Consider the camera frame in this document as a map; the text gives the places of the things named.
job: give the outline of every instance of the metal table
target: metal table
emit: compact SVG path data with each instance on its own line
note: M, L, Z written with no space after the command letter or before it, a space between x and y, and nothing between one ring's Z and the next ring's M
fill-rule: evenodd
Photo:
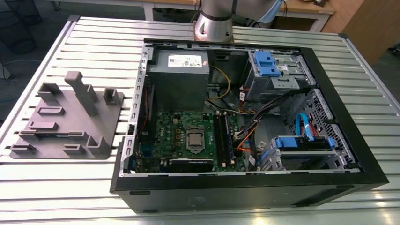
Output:
M127 129L145 38L193 40L193 25L82 17L69 21L0 129L0 223L86 224L399 224L400 107L353 43L337 34L237 27L237 42L313 47L390 184L314 208L137 215L110 194L117 149L107 160L13 159L10 146L41 100L43 82L69 89L63 76L82 71L95 90L125 92L114 146Z

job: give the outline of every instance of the motherboard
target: motherboard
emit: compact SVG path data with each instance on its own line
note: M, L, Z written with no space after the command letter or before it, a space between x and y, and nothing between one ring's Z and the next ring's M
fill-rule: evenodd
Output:
M210 168L210 172L245 171L245 154L233 146L238 130L235 114L161 112L155 142L141 147L145 172L162 173L163 169L171 172L174 164L181 169L183 165L202 164L201 170Z

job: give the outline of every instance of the ram slot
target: ram slot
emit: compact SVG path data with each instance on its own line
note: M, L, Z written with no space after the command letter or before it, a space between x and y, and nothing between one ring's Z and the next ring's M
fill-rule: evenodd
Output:
M225 154L225 158L226 158L226 165L230 166L231 165L231 156L230 156L230 139L231 137L227 136L227 122L226 122L226 115L221 116L221 137L222 137L222 145L223 145L223 154Z
M233 133L231 133L231 124L230 124L230 118L229 115L225 115L226 117L226 134L227 134L227 149L230 154L230 162L235 163L235 155L234 155L234 146L233 146Z
M218 114L214 114L213 118L214 123L214 137L215 137L215 144L217 144L217 152L218 152L218 161L219 166L223 166L226 163L225 153L223 153L223 145L221 140L221 116Z

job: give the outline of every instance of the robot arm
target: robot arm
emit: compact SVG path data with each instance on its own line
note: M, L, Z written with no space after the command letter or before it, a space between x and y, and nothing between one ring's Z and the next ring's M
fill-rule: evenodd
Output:
M229 42L233 39L233 14L269 23L285 0L203 0L195 26L201 41Z

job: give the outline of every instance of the wooden cabinet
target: wooden cabinet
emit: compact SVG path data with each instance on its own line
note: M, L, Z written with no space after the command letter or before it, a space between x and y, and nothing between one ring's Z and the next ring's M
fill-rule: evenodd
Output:
M331 0L323 32L346 33L370 64L400 38L400 0Z

